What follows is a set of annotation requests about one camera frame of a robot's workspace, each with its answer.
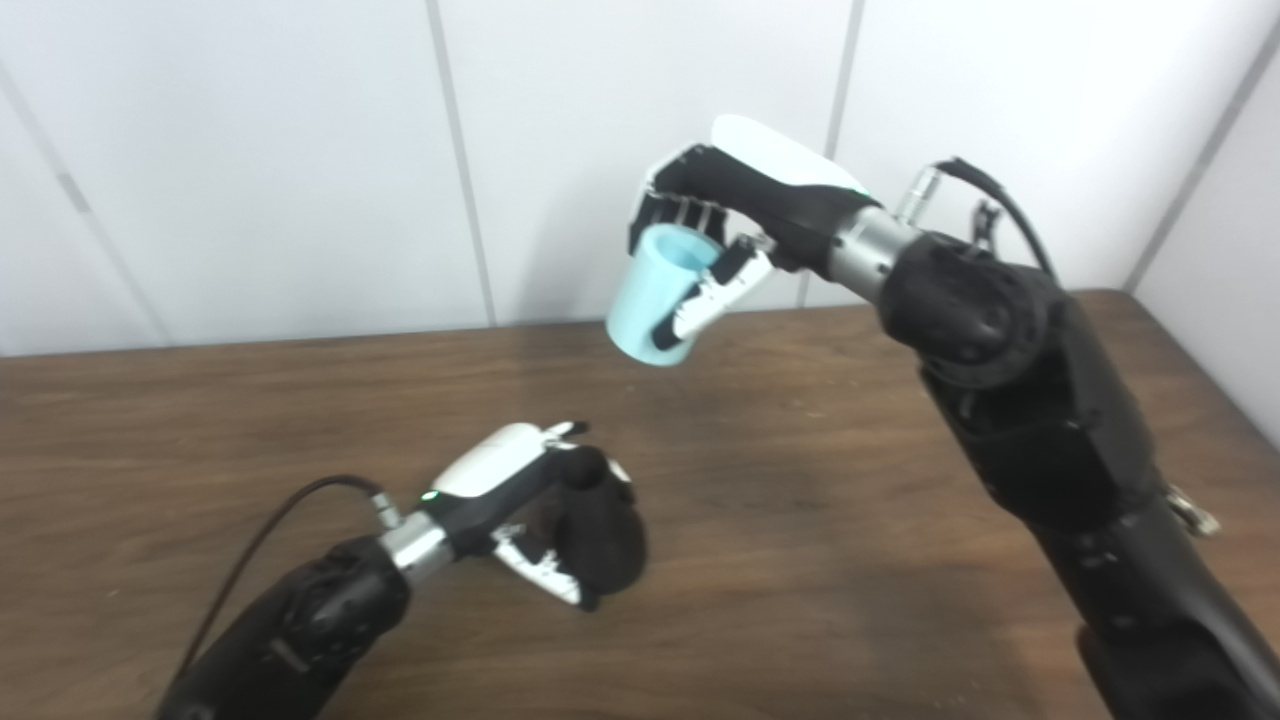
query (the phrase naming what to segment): light blue cup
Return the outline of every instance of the light blue cup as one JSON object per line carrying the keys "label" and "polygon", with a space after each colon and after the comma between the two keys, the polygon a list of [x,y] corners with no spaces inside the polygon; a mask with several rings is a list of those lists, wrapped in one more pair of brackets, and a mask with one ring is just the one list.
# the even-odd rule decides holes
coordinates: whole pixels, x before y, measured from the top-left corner
{"label": "light blue cup", "polygon": [[709,237],[682,225],[649,225],[640,233],[631,269],[604,320],[622,352],[650,365],[676,365],[689,355],[694,338],[671,350],[653,343],[653,327],[684,300],[698,275],[719,258]]}

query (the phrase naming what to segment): black cable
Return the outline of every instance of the black cable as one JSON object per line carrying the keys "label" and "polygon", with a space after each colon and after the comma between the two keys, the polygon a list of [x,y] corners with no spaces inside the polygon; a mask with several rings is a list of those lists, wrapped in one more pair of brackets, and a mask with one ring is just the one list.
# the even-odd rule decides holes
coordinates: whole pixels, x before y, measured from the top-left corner
{"label": "black cable", "polygon": [[982,169],[970,165],[961,158],[952,158],[950,160],[938,163],[934,165],[940,172],[946,173],[959,181],[964,181],[978,190],[986,192],[992,200],[1000,202],[1009,217],[1014,219],[1014,224],[1023,233],[1023,238],[1027,240],[1027,246],[1030,247],[1032,255],[1036,256],[1036,263],[1039,264],[1044,274],[1053,278],[1057,282],[1057,273],[1053,272],[1053,264],[1048,260],[1048,252],[1044,251],[1044,246],[1041,245],[1039,236],[1036,234],[1036,229],[1032,228],[1030,220],[1023,214],[1023,209],[1014,202],[1014,199],[1005,192],[1004,186],[996,182],[996,178],[982,172]]}
{"label": "black cable", "polygon": [[209,606],[209,611],[205,614],[205,619],[201,620],[200,628],[196,630],[196,637],[191,638],[191,644],[187,646],[187,652],[186,655],[183,655],[182,661],[178,664],[178,671],[174,673],[173,679],[169,680],[170,687],[173,687],[174,683],[182,679],[182,676],[187,674],[187,670],[191,669],[191,664],[195,662],[196,660],[196,653],[200,652],[200,646],[205,644],[205,637],[209,635],[209,630],[212,629],[214,621],[218,620],[218,614],[221,611],[223,605],[227,602],[227,598],[230,597],[232,589],[236,588],[236,583],[237,580],[239,580],[241,573],[244,571],[244,568],[248,565],[248,561],[253,559],[253,553],[257,552],[257,548],[262,544],[262,541],[265,541],[266,537],[271,534],[271,530],[274,530],[275,527],[280,524],[280,520],[283,520],[284,516],[288,515],[289,511],[298,505],[298,502],[302,502],[303,498],[306,498],[315,491],[329,486],[352,487],[356,489],[365,491],[365,493],[369,495],[370,497],[374,497],[383,492],[381,486],[379,486],[372,480],[361,478],[358,475],[329,475],[326,478],[320,478],[319,480],[314,480],[311,483],[307,483],[306,486],[302,486],[301,488],[297,489],[297,492],[294,492],[284,502],[282,502],[280,506],[275,509],[275,512],[273,512],[271,516],[268,518],[265,523],[262,523],[262,527],[259,528],[257,533],[253,536],[253,539],[251,539],[248,544],[244,547],[244,550],[241,551],[239,557],[232,566],[232,571],[228,573],[227,579],[223,580],[221,587],[218,589],[218,594],[214,596],[212,605]]}

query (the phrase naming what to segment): white wall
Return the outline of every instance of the white wall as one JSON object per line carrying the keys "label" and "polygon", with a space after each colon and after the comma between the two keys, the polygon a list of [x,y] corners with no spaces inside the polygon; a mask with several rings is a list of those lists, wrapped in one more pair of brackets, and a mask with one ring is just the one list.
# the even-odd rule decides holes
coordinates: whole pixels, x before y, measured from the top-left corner
{"label": "white wall", "polygon": [[1280,447],[1280,61],[1271,59],[1138,300]]}
{"label": "white wall", "polygon": [[[892,208],[960,155],[1030,217],[1070,288],[1120,287],[1271,24],[1275,0],[867,3],[836,160]],[[978,193],[923,224],[969,237]],[[1007,258],[1030,263],[1011,223]],[[809,305],[849,302],[814,282]]]}
{"label": "white wall", "polygon": [[[721,113],[835,147],[891,202],[963,154],[1069,284],[1114,287],[1277,6],[863,10],[0,0],[0,352],[596,318],[643,173]],[[803,295],[781,277],[749,306]]]}

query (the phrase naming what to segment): robotic hand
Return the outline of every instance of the robotic hand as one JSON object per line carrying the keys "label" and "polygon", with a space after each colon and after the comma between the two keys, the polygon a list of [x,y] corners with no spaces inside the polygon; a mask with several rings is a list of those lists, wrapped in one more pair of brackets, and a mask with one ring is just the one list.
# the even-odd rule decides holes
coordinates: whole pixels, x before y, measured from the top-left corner
{"label": "robotic hand", "polygon": [[[374,641],[399,624],[411,587],[465,557],[493,553],[582,610],[628,587],[645,562],[631,480],[598,448],[568,442],[585,429],[581,423],[545,430],[507,425],[453,462],[403,518],[378,486],[361,478],[325,478],[296,493],[232,571],[157,717],[315,717]],[[325,484],[369,493],[387,532],[342,542],[291,571],[193,659],[252,551],[284,512]],[[559,493],[562,509],[550,542],[507,521],[547,489]]]}
{"label": "robotic hand", "polygon": [[[1038,268],[920,229],[942,176],[1004,206]],[[760,234],[726,241],[728,213]],[[655,169],[630,228],[695,228],[726,251],[652,332],[669,348],[774,269],[806,269],[876,306],[992,498],[1027,524],[1084,619],[1079,650],[1116,717],[1280,719],[1280,662],[1187,534],[1212,516],[1166,484],[1142,415],[1021,210],[960,159],[927,168],[897,213],[846,172],[751,120]]]}

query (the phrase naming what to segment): wood grain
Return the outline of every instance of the wood grain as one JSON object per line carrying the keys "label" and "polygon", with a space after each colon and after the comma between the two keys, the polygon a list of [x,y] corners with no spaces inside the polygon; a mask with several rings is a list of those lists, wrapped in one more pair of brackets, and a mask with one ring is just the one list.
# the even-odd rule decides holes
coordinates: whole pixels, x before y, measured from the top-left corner
{"label": "wood grain", "polygon": [[[1130,299],[1084,304],[1201,544],[1280,641],[1280,456]],[[353,471],[403,502],[497,427],[589,419],[652,564],[594,615],[492,561],[421,589],[326,717],[1102,717],[1076,619],[867,307],[724,319],[678,368],[599,324],[0,361],[0,707],[145,717],[252,528]],[[335,491],[252,566],[371,529]]]}

